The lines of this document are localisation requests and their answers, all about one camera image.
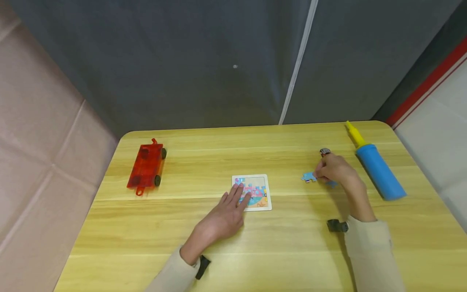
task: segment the yellow nozzle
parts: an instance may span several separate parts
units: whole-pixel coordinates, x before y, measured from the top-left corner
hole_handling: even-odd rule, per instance
[[[349,121],[346,122],[346,125],[347,129],[349,130],[350,136],[357,144],[357,148],[360,148],[361,146],[367,144],[356,127],[354,127]]]

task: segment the gray fabric backdrop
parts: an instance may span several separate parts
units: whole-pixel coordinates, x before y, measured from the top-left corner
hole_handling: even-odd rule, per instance
[[[458,3],[321,0],[285,123],[371,118]],[[310,0],[11,4],[122,136],[277,124]]]
[[[284,124],[371,119],[459,2],[318,2]]]

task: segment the sleeve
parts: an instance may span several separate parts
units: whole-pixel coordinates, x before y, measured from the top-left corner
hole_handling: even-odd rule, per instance
[[[185,292],[191,287],[201,265],[200,259],[194,266],[188,265],[180,256],[180,248],[169,257],[145,292]]]
[[[360,222],[352,216],[345,233],[358,292],[405,291],[392,254],[388,225],[383,221]]]

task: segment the white wall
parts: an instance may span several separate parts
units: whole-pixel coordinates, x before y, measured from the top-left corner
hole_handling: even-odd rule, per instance
[[[467,61],[396,128],[396,134],[467,232]]]
[[[49,292],[117,144],[0,0],[0,290]]]

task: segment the blue puzzle piece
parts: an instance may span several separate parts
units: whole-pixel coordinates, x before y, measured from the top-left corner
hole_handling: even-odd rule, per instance
[[[333,189],[335,186],[337,186],[337,183],[336,183],[335,181],[332,180],[332,181],[328,181],[328,182],[326,183],[326,185],[330,185],[331,188]]]
[[[310,180],[316,181],[316,177],[313,175],[313,172],[307,172],[303,174],[302,180],[304,180],[306,183],[309,183]]]

